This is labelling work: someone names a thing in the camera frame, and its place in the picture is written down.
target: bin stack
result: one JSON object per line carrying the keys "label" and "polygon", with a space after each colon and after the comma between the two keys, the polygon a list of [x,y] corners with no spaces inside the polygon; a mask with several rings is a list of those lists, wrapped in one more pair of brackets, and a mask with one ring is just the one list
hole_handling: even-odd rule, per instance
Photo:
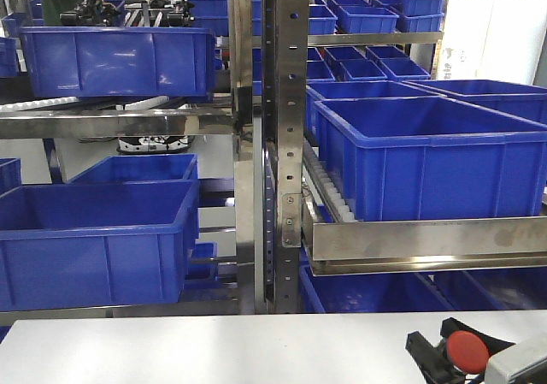
{"label": "bin stack", "polygon": [[[389,46],[366,55],[376,63],[405,59]],[[315,83],[307,93],[319,159],[358,220],[539,213],[547,89],[412,80]],[[320,278],[304,264],[300,278],[305,310],[321,313],[545,309],[546,275],[535,268]]]}

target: white wall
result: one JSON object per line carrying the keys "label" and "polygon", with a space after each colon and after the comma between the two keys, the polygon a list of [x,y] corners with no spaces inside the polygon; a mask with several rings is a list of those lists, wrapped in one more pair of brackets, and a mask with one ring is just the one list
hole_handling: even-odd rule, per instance
{"label": "white wall", "polygon": [[546,0],[449,0],[438,79],[532,84],[546,29]]}

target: black machine part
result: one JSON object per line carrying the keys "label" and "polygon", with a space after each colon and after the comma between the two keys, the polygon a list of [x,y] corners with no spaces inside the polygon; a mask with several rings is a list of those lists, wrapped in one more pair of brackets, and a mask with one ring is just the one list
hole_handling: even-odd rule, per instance
{"label": "black machine part", "polygon": [[103,0],[78,0],[73,10],[60,14],[65,27],[111,27],[121,12]]}
{"label": "black machine part", "polygon": [[447,356],[446,344],[448,338],[456,332],[465,331],[474,334],[485,344],[488,354],[493,356],[503,350],[514,346],[515,343],[496,339],[483,334],[467,324],[447,318],[443,321],[440,335],[440,343],[435,347],[418,331],[410,333],[407,337],[406,350],[414,359],[427,384],[480,384],[484,381],[484,372],[468,379],[467,375],[456,368],[454,363]]}
{"label": "black machine part", "polygon": [[168,13],[168,23],[171,27],[188,27],[193,20],[191,9],[195,5],[187,0],[178,0],[174,10]]}

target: stainless steel shelf rail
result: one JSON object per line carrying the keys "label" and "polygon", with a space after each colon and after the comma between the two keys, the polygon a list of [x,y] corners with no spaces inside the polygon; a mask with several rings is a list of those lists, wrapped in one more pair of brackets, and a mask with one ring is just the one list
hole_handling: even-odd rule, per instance
{"label": "stainless steel shelf rail", "polygon": [[547,216],[407,222],[339,222],[314,171],[306,169],[334,223],[325,223],[310,192],[304,193],[303,230],[316,275],[526,267],[547,264]]}

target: perforated metal post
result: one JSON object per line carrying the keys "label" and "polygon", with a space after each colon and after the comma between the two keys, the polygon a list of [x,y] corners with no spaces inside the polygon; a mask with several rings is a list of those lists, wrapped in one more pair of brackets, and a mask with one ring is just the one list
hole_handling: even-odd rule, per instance
{"label": "perforated metal post", "polygon": [[306,108],[309,0],[273,0],[276,232],[273,258],[274,311],[298,307],[298,255],[301,247],[303,121]]}

